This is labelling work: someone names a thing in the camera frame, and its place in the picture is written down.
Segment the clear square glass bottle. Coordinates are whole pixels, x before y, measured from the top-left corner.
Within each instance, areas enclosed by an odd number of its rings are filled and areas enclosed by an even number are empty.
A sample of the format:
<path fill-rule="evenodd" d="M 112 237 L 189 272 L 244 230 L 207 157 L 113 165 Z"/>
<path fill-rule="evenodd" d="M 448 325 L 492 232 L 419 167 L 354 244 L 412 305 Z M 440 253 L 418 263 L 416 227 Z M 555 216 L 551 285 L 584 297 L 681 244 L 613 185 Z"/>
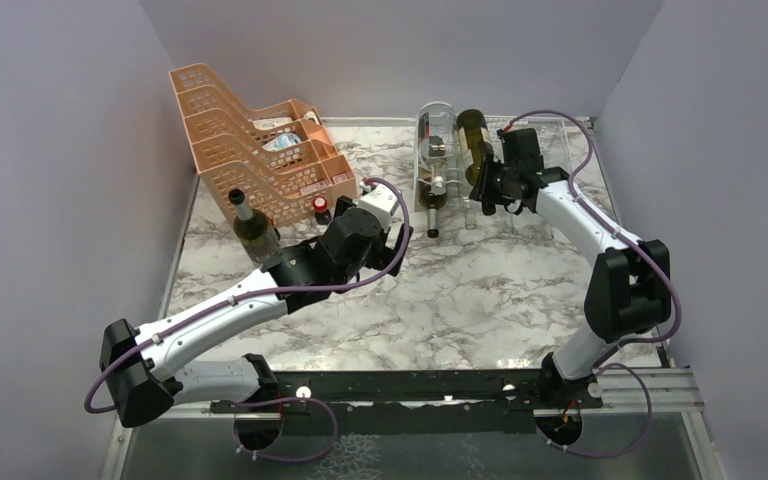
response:
<path fill-rule="evenodd" d="M 467 193 L 461 197 L 461 212 L 466 230 L 475 230 L 478 226 L 478 214 L 481 212 L 481 204 Z"/>

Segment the green wine bottle black cap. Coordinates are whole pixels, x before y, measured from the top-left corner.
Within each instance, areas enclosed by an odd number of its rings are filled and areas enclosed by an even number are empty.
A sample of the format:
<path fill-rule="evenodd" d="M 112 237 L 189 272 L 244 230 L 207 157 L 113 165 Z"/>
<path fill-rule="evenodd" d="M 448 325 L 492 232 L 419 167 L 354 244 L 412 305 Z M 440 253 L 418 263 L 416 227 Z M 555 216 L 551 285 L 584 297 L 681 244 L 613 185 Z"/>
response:
<path fill-rule="evenodd" d="M 486 118 L 478 109 L 467 109 L 457 115 L 455 127 L 464 176 L 468 184 L 474 186 L 479 180 L 485 156 L 494 153 Z"/>

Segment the dark labelled wine bottle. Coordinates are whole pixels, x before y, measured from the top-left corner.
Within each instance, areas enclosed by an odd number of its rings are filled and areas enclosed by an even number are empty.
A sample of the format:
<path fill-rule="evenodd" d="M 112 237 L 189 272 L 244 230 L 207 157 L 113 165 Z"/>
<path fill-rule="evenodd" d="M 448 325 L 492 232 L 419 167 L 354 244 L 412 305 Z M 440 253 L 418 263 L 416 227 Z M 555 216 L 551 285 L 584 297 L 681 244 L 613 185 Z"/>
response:
<path fill-rule="evenodd" d="M 426 234 L 440 234 L 439 213 L 447 201 L 447 146 L 444 139 L 430 135 L 419 144 L 418 201 L 426 210 Z"/>

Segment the clear round bottle silver cap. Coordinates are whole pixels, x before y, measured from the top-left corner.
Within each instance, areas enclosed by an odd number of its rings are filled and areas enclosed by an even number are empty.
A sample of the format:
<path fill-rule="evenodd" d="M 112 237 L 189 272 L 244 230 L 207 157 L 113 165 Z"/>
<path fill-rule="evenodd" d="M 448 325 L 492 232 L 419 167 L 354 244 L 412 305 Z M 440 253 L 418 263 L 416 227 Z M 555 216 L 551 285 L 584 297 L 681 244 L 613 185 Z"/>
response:
<path fill-rule="evenodd" d="M 433 101 L 416 117 L 415 151 L 417 178 L 424 184 L 445 185 L 456 166 L 455 112 L 451 104 Z"/>

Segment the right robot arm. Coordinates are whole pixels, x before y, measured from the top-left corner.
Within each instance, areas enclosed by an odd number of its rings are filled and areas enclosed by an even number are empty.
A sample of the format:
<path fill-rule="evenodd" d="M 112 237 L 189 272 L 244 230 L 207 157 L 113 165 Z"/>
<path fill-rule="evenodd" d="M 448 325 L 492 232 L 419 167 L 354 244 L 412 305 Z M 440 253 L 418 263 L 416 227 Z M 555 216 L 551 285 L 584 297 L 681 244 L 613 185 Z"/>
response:
<path fill-rule="evenodd" d="M 627 340 L 666 322 L 673 300 L 666 282 L 669 251 L 659 240 L 644 241 L 602 215 L 561 167 L 544 163 L 532 128 L 502 131 L 503 154 L 480 141 L 470 150 L 470 199 L 486 216 L 503 207 L 524 210 L 563 233 L 592 268 L 585 294 L 585 323 L 541 363 L 539 398 L 560 407 L 585 388 L 599 361 Z"/>

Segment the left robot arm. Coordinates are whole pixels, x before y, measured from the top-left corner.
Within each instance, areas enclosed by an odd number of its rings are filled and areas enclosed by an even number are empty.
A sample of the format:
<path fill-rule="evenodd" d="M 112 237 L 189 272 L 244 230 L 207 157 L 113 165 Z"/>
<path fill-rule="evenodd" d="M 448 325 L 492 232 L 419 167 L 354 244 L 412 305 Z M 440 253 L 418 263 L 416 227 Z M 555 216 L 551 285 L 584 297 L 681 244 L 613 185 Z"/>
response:
<path fill-rule="evenodd" d="M 211 300 L 182 314 L 140 326 L 120 318 L 102 334 L 99 368 L 84 400 L 88 413 L 114 412 L 122 426 L 154 421 L 173 405 L 235 396 L 250 410 L 273 401 L 274 384 L 249 356 L 230 363 L 238 381 L 200 385 L 184 370 L 202 353 L 259 324 L 277 320 L 332 294 L 395 276 L 412 227 L 405 220 L 394 247 L 386 240 L 396 212 L 409 214 L 395 192 L 370 193 L 337 215 L 324 234 L 285 247 L 264 265 Z"/>

